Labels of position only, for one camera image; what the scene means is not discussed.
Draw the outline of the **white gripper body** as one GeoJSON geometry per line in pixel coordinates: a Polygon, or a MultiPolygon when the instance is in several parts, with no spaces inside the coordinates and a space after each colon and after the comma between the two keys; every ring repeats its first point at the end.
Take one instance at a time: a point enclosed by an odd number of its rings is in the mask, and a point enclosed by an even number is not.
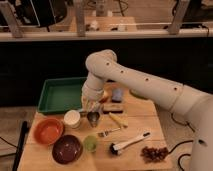
{"type": "Polygon", "coordinates": [[[104,94],[105,79],[89,73],[82,87],[82,94],[91,101],[100,101],[104,94]]]}

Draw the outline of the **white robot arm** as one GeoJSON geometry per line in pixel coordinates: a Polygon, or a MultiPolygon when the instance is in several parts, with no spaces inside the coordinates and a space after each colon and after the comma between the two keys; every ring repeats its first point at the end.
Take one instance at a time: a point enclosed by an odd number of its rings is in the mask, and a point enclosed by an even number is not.
{"type": "Polygon", "coordinates": [[[113,80],[171,113],[181,114],[196,130],[189,171],[213,171],[213,94],[124,67],[112,50],[90,54],[86,68],[84,98],[99,101],[105,82],[113,80]]]}

